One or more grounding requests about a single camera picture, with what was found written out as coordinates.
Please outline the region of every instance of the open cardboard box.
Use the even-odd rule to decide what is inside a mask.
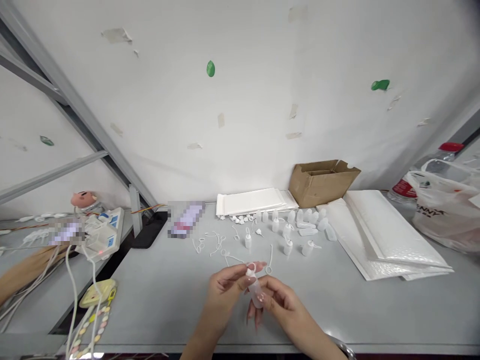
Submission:
[[[343,197],[360,172],[343,160],[296,164],[288,190],[300,208],[313,208]]]

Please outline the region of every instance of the stack of white envelopes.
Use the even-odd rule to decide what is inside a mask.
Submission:
[[[253,214],[257,210],[282,212],[298,209],[298,207],[290,191],[273,187],[232,195],[218,194],[216,198],[217,216]]]
[[[338,241],[367,281],[454,272],[380,191],[347,191],[323,206]]]

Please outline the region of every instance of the plastic bag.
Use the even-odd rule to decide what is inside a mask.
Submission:
[[[444,163],[442,174],[448,178],[426,171],[431,162]],[[433,159],[406,178],[417,194],[413,225],[446,247],[480,252],[480,206],[473,199],[480,194],[480,171]]]

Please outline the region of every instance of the power strip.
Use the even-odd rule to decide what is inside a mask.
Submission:
[[[94,262],[108,259],[120,248],[125,211],[118,207],[104,214],[91,215],[85,221],[85,231],[88,233],[85,237],[85,251]],[[77,246],[75,251],[86,255],[81,246]]]

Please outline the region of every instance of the red bottle cap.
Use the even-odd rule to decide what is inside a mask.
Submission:
[[[439,149],[444,151],[450,151],[453,153],[458,153],[464,148],[465,145],[459,144],[457,142],[444,142]]]

